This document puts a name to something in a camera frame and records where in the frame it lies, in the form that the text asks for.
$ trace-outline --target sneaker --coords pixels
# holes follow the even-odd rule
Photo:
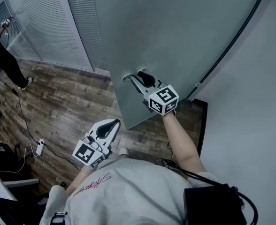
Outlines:
[[[32,77],[29,77],[29,78],[27,79],[27,85],[26,85],[24,88],[22,88],[22,90],[23,90],[23,91],[26,90],[26,88],[31,84],[32,81],[33,81],[33,78],[32,78]]]
[[[122,148],[120,148],[119,149],[119,155],[121,156],[121,155],[126,155],[126,156],[130,156],[130,152],[129,152],[129,150],[127,149],[127,148],[124,148],[124,147],[122,147]]]

